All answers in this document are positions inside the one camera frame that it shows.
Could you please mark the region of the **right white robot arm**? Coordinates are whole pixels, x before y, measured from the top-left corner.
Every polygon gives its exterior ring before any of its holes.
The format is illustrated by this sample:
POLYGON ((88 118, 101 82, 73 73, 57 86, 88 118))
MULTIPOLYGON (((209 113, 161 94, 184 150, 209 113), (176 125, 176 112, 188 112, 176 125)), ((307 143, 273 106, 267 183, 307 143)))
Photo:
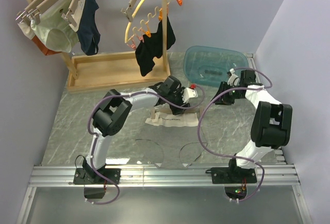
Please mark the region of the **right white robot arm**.
POLYGON ((286 146, 290 139, 292 106, 272 97, 266 87, 256 81, 256 74, 247 68, 240 75, 230 69, 228 81, 221 82, 214 98, 216 105, 233 105, 236 99, 247 99, 256 108, 247 145, 229 160, 228 167, 212 170, 216 183, 255 183, 255 163, 266 154, 286 146))

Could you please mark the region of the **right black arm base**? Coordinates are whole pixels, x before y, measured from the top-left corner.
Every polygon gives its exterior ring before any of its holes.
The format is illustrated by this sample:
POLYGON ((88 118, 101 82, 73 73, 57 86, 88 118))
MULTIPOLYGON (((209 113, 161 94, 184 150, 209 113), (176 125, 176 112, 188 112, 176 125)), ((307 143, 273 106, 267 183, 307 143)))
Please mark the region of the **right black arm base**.
POLYGON ((257 183, 254 169, 242 169, 240 167, 212 167, 205 171, 211 175, 213 184, 238 184, 238 186, 225 186, 225 194, 229 200, 240 201, 246 198, 247 183, 257 183))

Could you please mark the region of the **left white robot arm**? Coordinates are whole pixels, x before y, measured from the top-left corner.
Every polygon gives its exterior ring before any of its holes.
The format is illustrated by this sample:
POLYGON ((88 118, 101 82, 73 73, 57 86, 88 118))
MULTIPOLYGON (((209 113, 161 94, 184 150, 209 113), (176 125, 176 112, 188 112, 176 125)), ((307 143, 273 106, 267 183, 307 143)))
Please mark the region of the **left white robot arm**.
POLYGON ((111 138, 124 126, 130 112, 168 103, 172 114, 179 115, 190 108, 188 101, 196 97, 198 94, 195 89, 183 87, 173 76, 139 92, 109 90, 88 120, 88 132, 93 135, 93 142, 82 166, 86 178, 93 184, 103 180, 111 138))

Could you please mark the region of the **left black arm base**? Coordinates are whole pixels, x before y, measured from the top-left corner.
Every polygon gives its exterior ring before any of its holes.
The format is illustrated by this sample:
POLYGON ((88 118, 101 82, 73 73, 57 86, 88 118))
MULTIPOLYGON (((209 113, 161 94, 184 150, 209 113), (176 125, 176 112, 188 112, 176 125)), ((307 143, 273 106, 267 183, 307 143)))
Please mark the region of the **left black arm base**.
MULTIPOLYGON (((114 183, 119 183, 121 169, 101 168, 99 173, 114 183)), ((106 193, 106 186, 110 185, 110 183, 97 175, 93 170, 91 170, 91 175, 89 175, 84 168, 77 168, 74 174, 73 185, 84 186, 84 197, 93 200, 102 199, 106 193)))

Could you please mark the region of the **grey and cream underwear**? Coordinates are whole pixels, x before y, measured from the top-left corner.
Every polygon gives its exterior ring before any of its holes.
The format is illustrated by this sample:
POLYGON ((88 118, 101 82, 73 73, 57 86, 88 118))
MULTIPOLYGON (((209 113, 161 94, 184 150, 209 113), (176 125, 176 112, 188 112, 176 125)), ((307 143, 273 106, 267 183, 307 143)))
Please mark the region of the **grey and cream underwear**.
POLYGON ((204 151, 197 137, 197 113, 156 112, 147 118, 136 142, 145 159, 161 169, 185 169, 204 151))

